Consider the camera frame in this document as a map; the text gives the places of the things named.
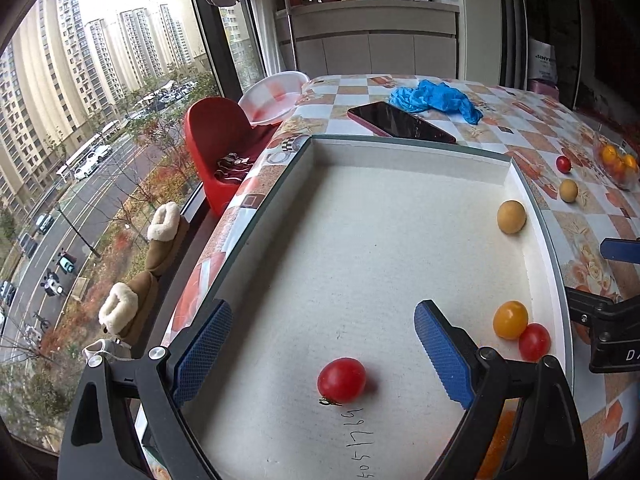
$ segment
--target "metal bolt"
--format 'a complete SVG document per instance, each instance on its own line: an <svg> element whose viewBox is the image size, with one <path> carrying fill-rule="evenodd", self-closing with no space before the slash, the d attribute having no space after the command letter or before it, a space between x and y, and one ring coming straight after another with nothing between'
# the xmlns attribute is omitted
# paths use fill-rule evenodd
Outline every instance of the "metal bolt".
<svg viewBox="0 0 640 480"><path fill-rule="evenodd" d="M162 359L166 354L166 348L163 346L155 346L151 350L149 350L149 358L157 361L158 359Z"/></svg>
<svg viewBox="0 0 640 480"><path fill-rule="evenodd" d="M559 365L558 360L551 355L545 355L542 358L542 362L549 368L558 368Z"/></svg>
<svg viewBox="0 0 640 480"><path fill-rule="evenodd" d="M489 346L483 346L479 350L479 354L480 354L480 357L482 359L484 359L485 361L492 361L493 359L495 359L497 357L498 352L496 352L493 348L491 348Z"/></svg>
<svg viewBox="0 0 640 480"><path fill-rule="evenodd" d="M95 368L102 364L102 356L100 354L92 355L91 358L87 361L89 368Z"/></svg>

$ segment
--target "tablecloth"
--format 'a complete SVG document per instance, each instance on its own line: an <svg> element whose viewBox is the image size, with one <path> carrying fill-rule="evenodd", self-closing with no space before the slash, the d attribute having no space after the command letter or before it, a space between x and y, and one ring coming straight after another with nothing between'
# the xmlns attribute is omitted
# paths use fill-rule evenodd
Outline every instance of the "tablecloth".
<svg viewBox="0 0 640 480"><path fill-rule="evenodd" d="M163 344L193 319L225 257L238 241L278 177L306 138L313 134L371 131L351 121L348 108L386 100L399 86L423 78L390 75L336 75L312 80L230 202L177 303ZM442 80L427 78L434 83ZM456 137L458 143L514 158L526 176L561 266L564 284L618 301L640 293L639 267L600 256L605 237L640 236L640 193L623 192L596 167L591 154L594 132L553 98L516 89L444 80L464 92L484 117L467 124L459 114L436 110L422 117ZM578 198L567 204L558 188L565 175L556 158L567 156ZM573 328L574 399L582 423L590 476L606 466L630 440L638 423L638 374L591 374L584 331Z"/></svg>

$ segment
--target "blue cloth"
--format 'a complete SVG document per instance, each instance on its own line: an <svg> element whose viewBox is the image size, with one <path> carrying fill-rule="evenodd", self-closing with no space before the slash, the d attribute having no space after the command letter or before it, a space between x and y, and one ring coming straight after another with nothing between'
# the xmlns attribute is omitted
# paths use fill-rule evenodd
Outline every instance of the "blue cloth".
<svg viewBox="0 0 640 480"><path fill-rule="evenodd" d="M418 88L401 87L391 92L389 104L409 113L435 108L444 113L460 112L469 124L478 124L482 112L460 90L424 79Z"/></svg>

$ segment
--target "curtain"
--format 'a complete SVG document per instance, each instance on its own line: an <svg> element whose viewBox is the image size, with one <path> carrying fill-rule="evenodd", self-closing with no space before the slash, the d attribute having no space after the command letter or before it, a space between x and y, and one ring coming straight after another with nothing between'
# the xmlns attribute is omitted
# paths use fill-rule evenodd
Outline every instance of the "curtain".
<svg viewBox="0 0 640 480"><path fill-rule="evenodd" d="M274 0L250 0L267 75L286 70L276 37Z"/></svg>

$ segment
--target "glass bowl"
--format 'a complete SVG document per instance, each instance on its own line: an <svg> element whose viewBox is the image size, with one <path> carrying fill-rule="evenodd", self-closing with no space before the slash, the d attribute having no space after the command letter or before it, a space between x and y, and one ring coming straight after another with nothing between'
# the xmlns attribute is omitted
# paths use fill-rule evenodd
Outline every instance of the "glass bowl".
<svg viewBox="0 0 640 480"><path fill-rule="evenodd" d="M620 189L630 191L638 187L638 162L612 140L601 134L593 136L593 158L598 167Z"/></svg>

